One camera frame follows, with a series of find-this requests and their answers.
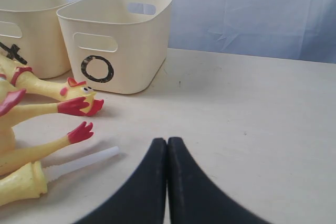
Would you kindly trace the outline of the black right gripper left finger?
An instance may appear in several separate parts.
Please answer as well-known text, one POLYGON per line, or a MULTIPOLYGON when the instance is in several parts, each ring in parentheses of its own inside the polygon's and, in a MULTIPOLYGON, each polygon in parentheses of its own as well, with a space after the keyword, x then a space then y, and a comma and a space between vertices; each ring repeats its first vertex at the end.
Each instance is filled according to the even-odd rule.
POLYGON ((163 223, 167 143, 155 138, 128 180, 101 206, 77 223, 163 223))

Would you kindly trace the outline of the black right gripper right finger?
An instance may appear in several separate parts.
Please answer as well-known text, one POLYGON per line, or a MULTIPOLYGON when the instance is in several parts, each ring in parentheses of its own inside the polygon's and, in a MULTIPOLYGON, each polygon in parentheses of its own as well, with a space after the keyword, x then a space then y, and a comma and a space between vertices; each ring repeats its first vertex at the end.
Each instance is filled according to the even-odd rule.
POLYGON ((202 171, 180 137, 167 143, 171 223, 268 223, 221 191, 202 171))

